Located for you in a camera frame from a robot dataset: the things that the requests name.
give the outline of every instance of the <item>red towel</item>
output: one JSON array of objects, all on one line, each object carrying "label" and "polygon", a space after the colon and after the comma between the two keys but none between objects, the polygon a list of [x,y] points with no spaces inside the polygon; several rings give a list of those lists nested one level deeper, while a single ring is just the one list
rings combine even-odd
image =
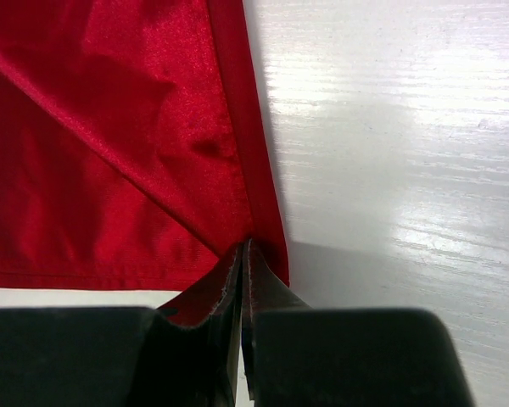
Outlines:
[{"label": "red towel", "polygon": [[0,2],[0,287],[288,280],[241,0]]}]

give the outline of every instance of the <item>red napkin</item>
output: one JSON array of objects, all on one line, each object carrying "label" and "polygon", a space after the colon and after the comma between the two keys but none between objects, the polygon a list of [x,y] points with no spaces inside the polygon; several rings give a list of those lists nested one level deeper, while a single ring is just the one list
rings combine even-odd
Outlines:
[{"label": "red napkin", "polygon": [[0,287],[288,281],[241,0],[0,2]]}]

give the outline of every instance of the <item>white wooden surface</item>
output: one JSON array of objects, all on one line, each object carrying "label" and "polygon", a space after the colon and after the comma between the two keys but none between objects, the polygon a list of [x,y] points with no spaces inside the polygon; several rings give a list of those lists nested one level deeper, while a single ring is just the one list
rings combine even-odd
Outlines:
[{"label": "white wooden surface", "polygon": [[509,406],[509,0],[244,3],[293,289],[435,311]]}]

